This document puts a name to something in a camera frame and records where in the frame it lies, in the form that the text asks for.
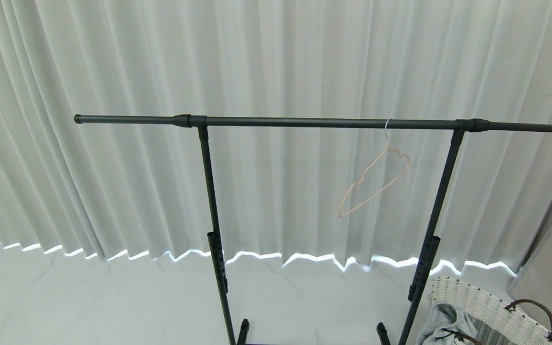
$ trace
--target black garment rack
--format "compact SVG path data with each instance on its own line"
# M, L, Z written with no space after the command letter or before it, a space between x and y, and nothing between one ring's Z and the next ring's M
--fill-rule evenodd
M353 118L272 118L272 117L215 117L198 115L177 116L74 116L76 124L143 124L143 125L175 125L179 127L197 127L199 142L201 143L204 172L206 174L206 186L208 189L208 201L210 204L210 216L212 218L212 232L208 233L210 244L210 256L214 274L217 278L218 294L221 299L223 316L227 328L227 337L230 345L246 345L248 319L244 319L236 342L234 328L231 323L230 305L227 299L227 278L225 277L225 262L223 258L223 245L221 244L221 231L219 228L219 214L217 213L217 197L214 190L212 177L212 161L210 160L210 147L208 146L208 126L219 127L331 127L331 128L384 128L387 120L379 119L353 119ZM552 125L540 124L513 124L508 122L489 122L479 118L469 120L388 120L389 129L449 129L453 131L451 146L448 150L447 161L442 172L440 185L434 207L427 225L425 240L421 247L419 261L416 265L414 278L408 290L408 300L411 302L406 321L399 338L398 345L405 345L423 290L431 271L440 238L434 236L442 203L447 194L447 187L451 180L451 174L460 149L461 142L466 132L482 131L524 131L552 133ZM383 323L376 327L382 345L390 345L389 337Z

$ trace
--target wire hanger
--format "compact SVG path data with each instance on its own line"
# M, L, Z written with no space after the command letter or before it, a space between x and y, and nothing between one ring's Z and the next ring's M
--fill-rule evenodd
M385 150L383 150L380 155L378 157L376 157L376 159L372 162L372 164L370 164L366 170L363 172L363 175L361 175L361 179L359 181L356 181L355 183L353 183L353 185L348 189L348 192L346 192L346 194L344 195L344 199L342 199L342 202L340 203L340 208L338 209L338 216L340 216L340 218L344 218L346 216L348 216L349 214L351 214L351 212L353 212L354 210L358 209L359 207L365 205L366 203L368 203L368 201L374 199L378 194L381 194L383 192L383 190L385 190L388 186L392 185L397 179L399 179L399 177L401 177L403 175L403 173L406 172L406 170L408 170L408 168L410 167L410 157L408 157L408 155L406 155L405 153L401 153L399 150L395 150L395 149L390 149L389 148L389 136L387 135L387 125L389 124L389 120L387 120L387 122L385 123ZM358 185L359 183L361 183L365 178L366 178L366 174L368 173L368 171L370 169L372 169L372 166L374 166L374 164L376 164L376 162L378 162L381 157L383 157L383 155L385 155L385 153L387 152L396 152L397 155L399 156L399 158L401 159L402 157L405 157L406 160L407 160L407 163L406 163L406 168L404 170L402 170L394 179L392 179L388 184L386 184L383 188L381 188L380 190L378 190L374 195L370 196L366 201L362 202L361 204L353 207L352 209L348 210L346 213L342 214L342 206L344 206L344 202L346 201L346 199L348 198L348 196L351 194L351 192L353 191L353 188Z

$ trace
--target rack base leg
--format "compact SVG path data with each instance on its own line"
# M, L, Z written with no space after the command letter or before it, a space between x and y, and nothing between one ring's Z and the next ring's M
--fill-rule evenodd
M241 323L237 345L246 345L246 337L248 336L248 328L250 328L250 323L248 323L248 319L244 319Z
M383 323L379 323L379 325L376 326L376 332L379 334L381 345L391 345L389 336L387 335L387 329Z

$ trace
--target sheer curtain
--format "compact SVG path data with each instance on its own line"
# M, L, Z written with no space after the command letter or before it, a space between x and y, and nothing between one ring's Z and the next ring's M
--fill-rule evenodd
M73 115L485 118L552 124L552 2L0 1L0 243L208 251L197 132ZM337 209L381 130L210 128L226 257L418 255L451 133ZM346 207L399 174L388 157ZM438 256L517 269L552 201L552 135L466 135Z

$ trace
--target wicker basket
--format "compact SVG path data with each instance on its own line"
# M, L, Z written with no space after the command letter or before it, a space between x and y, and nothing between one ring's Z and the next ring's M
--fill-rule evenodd
M454 344L552 345L552 314L536 301L519 299L508 304L480 288L449 277L434 279L432 299L434 303L447 302L462 306L478 330L477 341L457 338ZM543 308L551 321L551 330L515 310L520 303L532 303Z

